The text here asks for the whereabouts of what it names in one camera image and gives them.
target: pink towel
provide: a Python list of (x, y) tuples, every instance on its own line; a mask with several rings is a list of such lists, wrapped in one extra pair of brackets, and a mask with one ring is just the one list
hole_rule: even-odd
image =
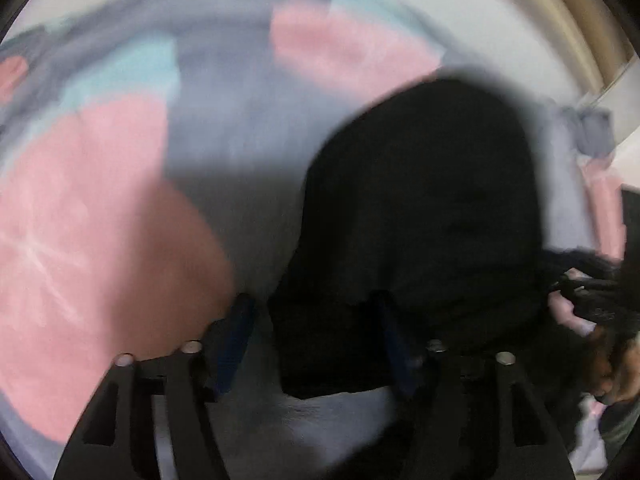
[(626, 228), (622, 218), (622, 179), (608, 158), (592, 158), (582, 165), (594, 229), (601, 254), (621, 260), (625, 256)]
[(0, 182), (0, 388), (54, 440), (114, 355), (167, 354), (232, 297), (219, 243), (162, 179), (166, 138), (164, 101), (124, 96), (58, 120)]
[(284, 65), (366, 102), (430, 76), (440, 65), (418, 37), (306, 1), (274, 8), (271, 41)]

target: clothing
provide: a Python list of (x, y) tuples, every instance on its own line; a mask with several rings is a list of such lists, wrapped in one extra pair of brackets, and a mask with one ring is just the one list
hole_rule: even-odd
[(298, 247), (270, 299), (283, 388), (314, 370), (370, 380), (376, 290), (422, 340), (463, 352), (532, 321), (546, 309), (540, 229), (526, 134), (501, 99), (441, 79), (372, 108), (307, 173)]
[(593, 158), (607, 158), (616, 149), (608, 110), (564, 108), (563, 113), (573, 125), (575, 145), (580, 153)]
[[(540, 178), (544, 245), (552, 250), (595, 249), (596, 237), (590, 218), (584, 181), (577, 164), (573, 123), (554, 104), (541, 105), (536, 114), (537, 135), (532, 143)], [(541, 146), (549, 149), (540, 150)]]

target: dark tangled fabric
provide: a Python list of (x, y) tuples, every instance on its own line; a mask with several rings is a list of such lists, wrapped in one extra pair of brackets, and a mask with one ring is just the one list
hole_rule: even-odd
[(339, 130), (308, 170), (298, 247), (269, 303), (283, 390), (305, 398), (390, 384), (367, 303), (386, 290), (418, 339), (463, 353), (521, 349), (545, 397), (563, 413), (571, 405), (571, 433), (579, 392), (556, 390), (574, 381), (581, 342), (550, 321), (541, 252), (516, 113), (455, 79), (392, 96)]

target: black fabric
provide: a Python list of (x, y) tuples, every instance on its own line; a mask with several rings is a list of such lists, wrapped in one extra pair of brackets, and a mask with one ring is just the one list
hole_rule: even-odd
[(298, 248), (270, 300), (285, 391), (388, 384), (366, 305), (374, 290), (393, 295), (418, 336), (463, 352), (531, 322), (546, 309), (541, 250), (516, 113), (455, 79), (396, 94), (339, 130), (308, 170)]

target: gray fabric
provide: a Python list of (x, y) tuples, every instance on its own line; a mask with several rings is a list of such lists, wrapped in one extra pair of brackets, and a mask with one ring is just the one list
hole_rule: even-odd
[(312, 478), (375, 440), (395, 412), (387, 388), (309, 400), (284, 395), (266, 313), (232, 391), (209, 409), (230, 477), (246, 480)]
[(265, 300), (298, 239), (306, 168), (355, 103), (274, 65), (266, 30), (224, 32), (181, 37), (165, 174), (217, 233), (236, 288)]
[(575, 145), (583, 155), (606, 158), (616, 149), (611, 113), (603, 108), (565, 108), (564, 116), (574, 130)]
[[(607, 413), (603, 414), (603, 422), (607, 417)], [(624, 416), (620, 417), (615, 423), (610, 424), (607, 429), (600, 427), (600, 434), (604, 441), (604, 448), (607, 455), (607, 461), (610, 463), (620, 452), (623, 444), (633, 431), (633, 428), (640, 417), (640, 399), (633, 401), (630, 409)]]

